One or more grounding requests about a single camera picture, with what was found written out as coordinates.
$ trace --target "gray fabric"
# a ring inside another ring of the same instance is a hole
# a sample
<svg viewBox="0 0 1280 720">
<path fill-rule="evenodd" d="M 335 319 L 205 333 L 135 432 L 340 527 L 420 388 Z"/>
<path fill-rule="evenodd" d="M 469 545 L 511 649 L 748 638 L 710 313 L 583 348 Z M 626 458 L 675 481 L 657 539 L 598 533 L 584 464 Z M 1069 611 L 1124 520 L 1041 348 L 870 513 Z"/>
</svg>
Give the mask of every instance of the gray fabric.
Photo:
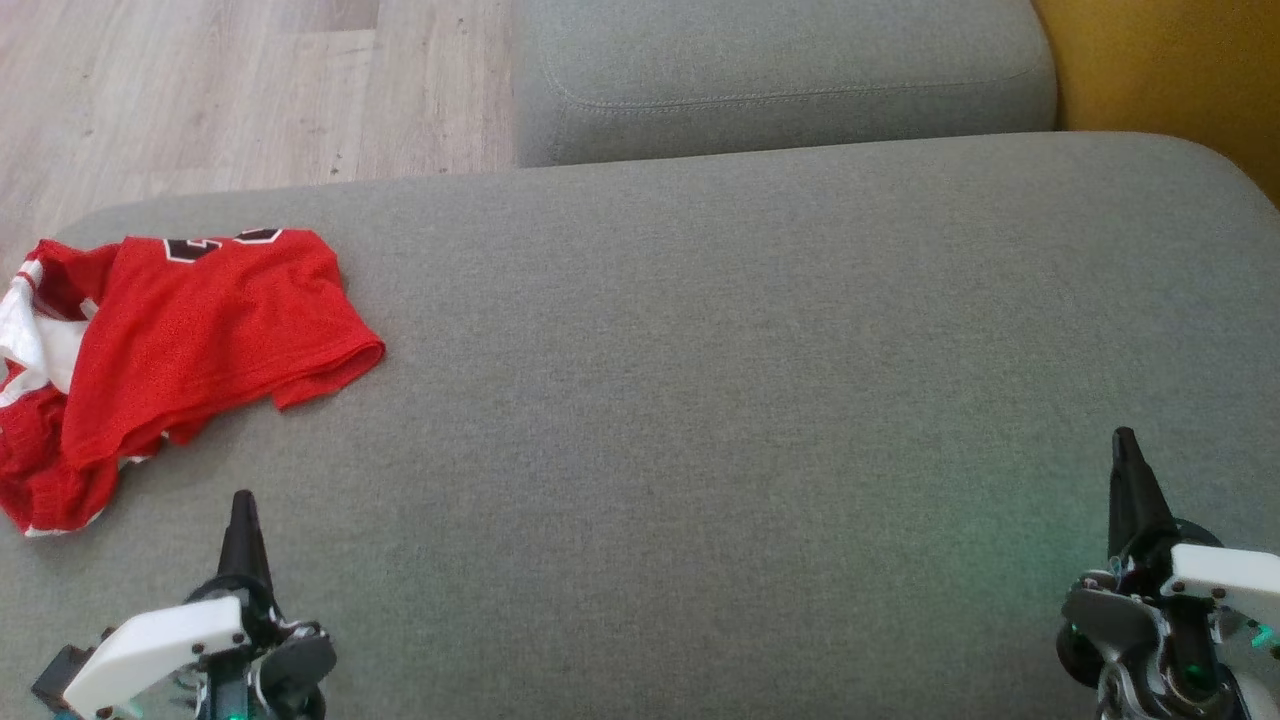
<svg viewBox="0 0 1280 720">
<path fill-rule="evenodd" d="M 1025 0 L 517 0 L 522 165 L 1050 129 Z"/>
<path fill-rule="evenodd" d="M 1084 717 L 1052 642 L 1121 423 L 1175 511 L 1280 550 L 1280 214 L 1198 146 L 337 184 L 61 237 L 274 224 L 328 238 L 385 363 L 224 416 L 82 534 L 0 533 L 0 715 L 205 579 L 239 487 L 338 638 L 333 717 Z"/>
</svg>

